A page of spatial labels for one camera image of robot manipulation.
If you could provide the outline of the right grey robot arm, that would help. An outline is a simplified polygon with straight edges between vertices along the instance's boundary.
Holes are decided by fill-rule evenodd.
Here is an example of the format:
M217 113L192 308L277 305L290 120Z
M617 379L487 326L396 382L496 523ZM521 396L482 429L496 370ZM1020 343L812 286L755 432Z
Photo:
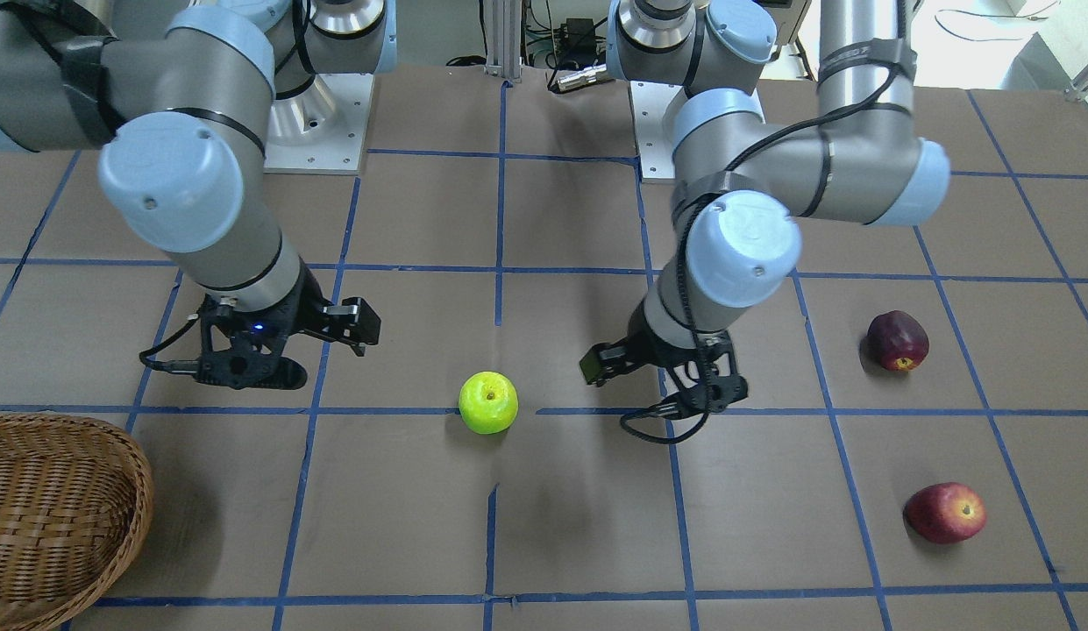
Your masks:
M0 151L98 149L100 188L129 228L205 292L195 359L143 364L232 389L298 389L292 336L380 338L360 298L327 299L268 210L275 104L325 74L396 63L392 1L190 1L154 39L123 39L115 1L0 1Z

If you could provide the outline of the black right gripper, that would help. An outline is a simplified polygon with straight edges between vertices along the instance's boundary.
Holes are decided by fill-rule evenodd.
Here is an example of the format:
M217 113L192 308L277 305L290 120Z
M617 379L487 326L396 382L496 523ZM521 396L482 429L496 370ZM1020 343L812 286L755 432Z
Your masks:
M284 356L295 335L344 344L355 356L380 341L380 316L363 298L331 304L310 269L302 263L294 287L279 304L256 312L205 298L198 311L202 351L196 380L232 389L299 389L306 368Z

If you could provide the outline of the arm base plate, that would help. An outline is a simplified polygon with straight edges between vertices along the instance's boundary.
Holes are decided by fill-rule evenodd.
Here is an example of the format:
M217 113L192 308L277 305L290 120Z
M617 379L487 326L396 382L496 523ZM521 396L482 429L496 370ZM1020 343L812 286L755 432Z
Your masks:
M687 101L683 88L652 82L629 84L641 176L645 182L671 184L673 121Z
M320 74L299 95L275 101L264 172L358 175L374 84L371 74Z

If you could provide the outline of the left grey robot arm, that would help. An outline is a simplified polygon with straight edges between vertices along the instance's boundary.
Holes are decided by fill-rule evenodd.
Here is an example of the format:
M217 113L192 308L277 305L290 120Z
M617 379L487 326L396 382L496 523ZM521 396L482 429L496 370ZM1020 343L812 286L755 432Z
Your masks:
M588 385L648 364L694 367L697 384L650 408L660 418L724 410L747 394L728 330L798 264L796 218L919 226L942 205L951 161L916 135L913 1L827 1L816 115L765 120L757 81L779 29L753 1L615 1L607 69L680 88L668 112L676 252L625 339L580 360Z

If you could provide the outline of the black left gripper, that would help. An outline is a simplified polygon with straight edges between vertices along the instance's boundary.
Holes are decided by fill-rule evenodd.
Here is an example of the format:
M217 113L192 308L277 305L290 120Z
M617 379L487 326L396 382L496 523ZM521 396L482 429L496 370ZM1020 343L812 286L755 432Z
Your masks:
M580 372L588 385L603 386L648 364L665 369L677 393L631 413L632 418L720 413L729 405L749 398L749 382L737 372L735 349L727 332L700 337L700 348L689 336L687 344L681 348L658 338L644 312L636 311L630 319L627 344L595 344L580 359Z

